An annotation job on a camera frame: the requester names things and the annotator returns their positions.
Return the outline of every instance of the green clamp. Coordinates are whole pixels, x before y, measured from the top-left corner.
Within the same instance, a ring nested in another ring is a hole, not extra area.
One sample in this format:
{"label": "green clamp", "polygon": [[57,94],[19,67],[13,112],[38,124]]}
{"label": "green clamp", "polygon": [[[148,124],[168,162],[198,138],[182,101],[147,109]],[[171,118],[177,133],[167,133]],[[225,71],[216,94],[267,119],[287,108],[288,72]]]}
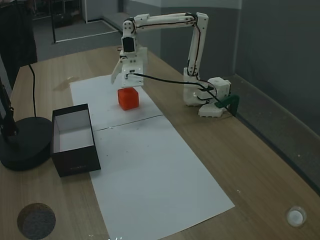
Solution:
{"label": "green clamp", "polygon": [[216,105],[219,109],[221,108],[226,108],[228,105],[229,111],[233,116],[236,116],[237,110],[238,110],[238,105],[239,105],[240,97],[238,95],[229,95],[225,98],[223,98],[220,101],[217,101],[214,105]]}

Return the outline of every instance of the red cube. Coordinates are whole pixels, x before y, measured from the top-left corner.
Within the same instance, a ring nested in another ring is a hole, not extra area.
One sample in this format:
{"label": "red cube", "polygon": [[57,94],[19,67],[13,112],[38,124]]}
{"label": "red cube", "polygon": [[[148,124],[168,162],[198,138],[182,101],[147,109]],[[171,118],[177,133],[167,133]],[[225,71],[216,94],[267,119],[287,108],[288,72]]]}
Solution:
{"label": "red cube", "polygon": [[118,102],[123,110],[139,107],[139,94],[133,87],[118,90]]}

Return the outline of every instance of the white robotic arm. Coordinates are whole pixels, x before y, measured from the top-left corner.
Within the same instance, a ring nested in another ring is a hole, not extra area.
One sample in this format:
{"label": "white robotic arm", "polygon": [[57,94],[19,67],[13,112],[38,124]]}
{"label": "white robotic arm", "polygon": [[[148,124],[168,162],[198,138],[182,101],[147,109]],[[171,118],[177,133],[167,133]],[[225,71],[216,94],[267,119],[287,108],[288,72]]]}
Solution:
{"label": "white robotic arm", "polygon": [[[209,79],[208,83],[200,81],[199,68],[204,50],[206,32],[209,17],[204,13],[174,13],[160,16],[141,14],[128,18],[123,22],[122,50],[120,59],[111,75],[111,82],[114,83],[118,74],[121,74],[122,88],[143,86],[144,80],[135,74],[144,74],[148,65],[148,50],[138,44],[137,33],[156,29],[193,27],[193,35],[189,50],[187,67],[183,70],[183,80],[189,83],[201,83],[203,86],[214,86],[212,94],[219,97],[228,96],[230,82],[220,77]],[[220,117],[225,111],[224,108],[217,108],[215,100],[206,92],[201,91],[198,86],[185,85],[183,99],[188,106],[204,105],[199,110],[200,116]]]}
{"label": "white robotic arm", "polygon": [[142,86],[143,81],[139,77],[126,75],[130,73],[143,73],[147,62],[147,49],[140,47],[137,41],[137,33],[156,29],[194,27],[193,36],[188,57],[187,74],[196,77],[204,50],[206,32],[209,17],[204,13],[174,13],[160,16],[141,14],[123,22],[122,51],[120,53],[119,66],[112,75],[115,80],[118,73],[123,73],[122,87]]}

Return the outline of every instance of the white paper sheet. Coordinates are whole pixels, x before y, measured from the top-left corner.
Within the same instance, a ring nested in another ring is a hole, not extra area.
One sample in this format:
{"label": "white paper sheet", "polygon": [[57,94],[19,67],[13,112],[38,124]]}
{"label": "white paper sheet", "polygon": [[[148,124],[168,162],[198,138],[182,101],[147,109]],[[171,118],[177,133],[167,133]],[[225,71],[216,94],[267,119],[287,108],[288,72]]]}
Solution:
{"label": "white paper sheet", "polygon": [[162,114],[141,87],[135,87],[139,107],[123,111],[118,103],[121,81],[111,84],[110,75],[72,82],[70,88],[74,105],[88,104],[93,131]]}
{"label": "white paper sheet", "polygon": [[234,207],[149,96],[138,88],[141,108],[122,111],[108,80],[76,82],[71,92],[95,124],[101,170],[90,175],[110,239],[161,239]]}

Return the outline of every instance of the open box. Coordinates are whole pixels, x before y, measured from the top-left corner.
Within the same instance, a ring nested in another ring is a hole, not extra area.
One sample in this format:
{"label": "open box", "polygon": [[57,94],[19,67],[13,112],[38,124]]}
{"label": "open box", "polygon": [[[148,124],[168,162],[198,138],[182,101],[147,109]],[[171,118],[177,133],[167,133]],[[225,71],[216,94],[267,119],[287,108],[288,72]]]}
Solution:
{"label": "open box", "polygon": [[51,156],[60,177],[101,169],[88,104],[54,110]]}

